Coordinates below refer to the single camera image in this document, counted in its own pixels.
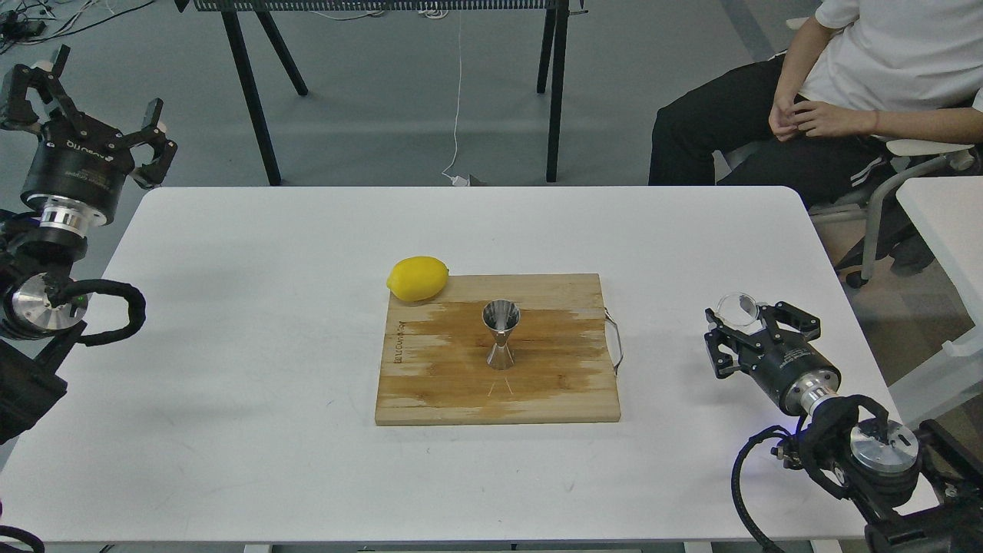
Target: metal mesh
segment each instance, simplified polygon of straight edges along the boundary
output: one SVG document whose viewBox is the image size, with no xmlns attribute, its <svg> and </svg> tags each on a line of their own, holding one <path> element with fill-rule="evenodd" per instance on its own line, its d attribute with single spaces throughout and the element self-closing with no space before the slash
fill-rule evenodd
<svg viewBox="0 0 983 553">
<path fill-rule="evenodd" d="M 195 0 L 200 12 L 532 10 L 559 4 L 560 0 Z"/>
</svg>

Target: black table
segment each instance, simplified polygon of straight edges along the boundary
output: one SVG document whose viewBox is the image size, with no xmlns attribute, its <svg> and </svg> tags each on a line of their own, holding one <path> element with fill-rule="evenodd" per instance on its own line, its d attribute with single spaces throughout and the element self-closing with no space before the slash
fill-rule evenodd
<svg viewBox="0 0 983 553">
<path fill-rule="evenodd" d="M 190 0 L 175 0 L 178 10 L 184 9 Z M 195 0 L 195 8 L 200 12 L 220 12 L 225 24 L 225 33 L 232 48 L 232 58 L 239 73 L 239 82 L 246 96 L 253 130 L 260 145 L 262 164 L 271 186 L 280 184 L 280 168 L 276 162 L 273 143 L 262 113 L 260 93 L 256 88 L 256 78 L 250 65 L 239 25 L 238 12 L 254 12 L 269 37 L 276 55 L 283 63 L 297 94 L 307 95 L 308 88 L 280 35 L 270 12 L 284 11 L 355 11 L 355 10 L 546 10 L 546 24 L 543 30 L 543 48 L 540 53 L 540 73 L 536 92 L 545 93 L 549 62 L 552 59 L 552 86 L 549 101 L 549 140 L 547 146 L 547 182 L 556 182 L 556 165 L 559 156 L 559 120 L 563 105 L 563 69 L 566 59 L 567 22 L 570 17 L 570 0 Z"/>
</svg>

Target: black table leg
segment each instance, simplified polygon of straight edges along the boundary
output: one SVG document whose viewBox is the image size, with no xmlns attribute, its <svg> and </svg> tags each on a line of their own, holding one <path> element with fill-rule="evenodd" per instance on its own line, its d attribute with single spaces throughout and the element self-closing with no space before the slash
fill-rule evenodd
<svg viewBox="0 0 983 553">
<path fill-rule="evenodd" d="M 556 182 L 559 160 L 559 115 L 563 109 L 563 69 L 566 66 L 566 29 L 570 19 L 570 2 L 563 0 L 556 7 L 556 36 L 553 43 L 552 97 L 549 100 L 549 146 L 547 149 L 547 182 Z"/>
<path fill-rule="evenodd" d="M 549 56 L 552 51 L 553 37 L 556 35 L 556 9 L 547 10 L 547 22 L 543 28 L 543 50 L 540 52 L 540 77 L 536 81 L 536 93 L 547 91 L 547 75 L 549 74 Z"/>
<path fill-rule="evenodd" d="M 294 84 L 297 94 L 306 96 L 308 93 L 307 85 L 304 84 L 301 72 L 297 70 L 297 64 L 294 63 L 294 58 L 290 55 L 290 50 L 287 49 L 283 36 L 280 35 L 280 29 L 277 29 L 276 23 L 273 22 L 273 16 L 269 12 L 256 12 L 256 17 L 260 18 L 260 25 L 266 31 L 266 36 L 269 37 L 273 49 L 276 50 L 276 55 L 279 56 L 283 69 L 287 70 L 287 75 L 290 76 L 290 82 Z"/>
<path fill-rule="evenodd" d="M 243 31 L 239 26 L 239 16 L 235 12 L 222 12 L 222 23 L 225 24 L 225 34 L 229 37 L 232 59 L 235 60 L 236 71 L 239 72 L 239 83 L 242 85 L 243 95 L 246 97 L 246 106 L 249 108 L 249 116 L 253 121 L 256 141 L 260 145 L 260 155 L 262 156 L 262 164 L 266 168 L 266 178 L 269 179 L 270 186 L 279 186 L 280 168 L 276 164 L 273 142 L 269 139 L 266 118 L 262 114 L 260 93 L 256 90 L 256 78 L 253 76 L 253 68 L 249 63 L 246 41 L 243 39 Z"/>
</svg>

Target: gray floor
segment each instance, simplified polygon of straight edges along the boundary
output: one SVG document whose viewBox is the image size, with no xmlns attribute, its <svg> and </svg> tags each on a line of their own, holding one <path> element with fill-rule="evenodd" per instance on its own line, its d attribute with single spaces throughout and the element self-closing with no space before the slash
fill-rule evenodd
<svg viewBox="0 0 983 553">
<path fill-rule="evenodd" d="M 79 1 L 55 5 L 56 15 L 73 13 Z M 0 10 L 14 3 L 0 1 Z M 644 185 L 656 110 L 732 67 L 784 48 L 792 36 L 784 20 L 807 15 L 816 4 L 589 0 L 590 13 L 570 23 L 556 184 Z M 136 0 L 111 2 L 115 12 L 136 5 Z M 107 15 L 105 7 L 92 8 L 79 25 Z M 312 91 L 307 97 L 293 93 L 256 18 L 244 14 L 241 19 L 285 185 L 448 186 L 440 173 L 454 154 L 459 36 L 460 150 L 448 172 L 474 174 L 492 186 L 546 184 L 549 97 L 534 89 L 541 14 L 455 12 L 432 21 L 388 13 L 344 23 L 278 14 L 276 21 Z M 64 42 L 73 50 L 62 82 L 81 110 L 130 132 L 140 125 L 146 103 L 163 98 L 168 136 L 180 145 L 165 185 L 265 186 L 217 14 L 193 7 L 179 14 L 172 3 L 159 1 Z M 0 71 L 47 58 L 56 44 L 16 47 L 0 57 Z M 19 208 L 35 144 L 25 133 L 0 133 L 0 208 Z M 89 255 L 76 265 L 77 277 L 101 275 L 142 195 L 132 182 L 128 185 L 117 220 L 90 235 Z M 180 217 L 175 214 L 175 224 Z M 831 258 L 837 258 L 859 230 L 840 224 L 820 232 Z M 910 278 L 895 277 L 882 264 L 863 290 L 846 293 L 888 383 L 969 325 L 938 264 Z M 981 403 L 972 401 L 942 417 L 977 453 L 983 451 Z M 678 544 L 642 547 L 650 553 L 681 550 Z M 806 550 L 804 544 L 794 547 Z M 74 553 L 99 547 L 50 549 Z M 237 549 L 143 544 L 114 551 Z M 844 549 L 864 547 L 849 543 Z M 754 550 L 750 544 L 715 544 L 718 553 Z"/>
</svg>

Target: black pants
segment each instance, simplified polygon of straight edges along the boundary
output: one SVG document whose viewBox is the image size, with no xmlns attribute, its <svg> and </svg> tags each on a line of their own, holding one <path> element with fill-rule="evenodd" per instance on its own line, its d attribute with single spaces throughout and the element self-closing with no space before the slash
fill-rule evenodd
<svg viewBox="0 0 983 553">
<path fill-rule="evenodd" d="M 768 125 L 783 56 L 739 67 L 659 110 L 652 131 L 650 185 L 714 182 L 713 152 L 767 141 L 719 185 L 780 185 L 808 206 L 834 200 L 880 172 L 892 174 L 881 141 L 798 136 L 779 142 Z"/>
</svg>

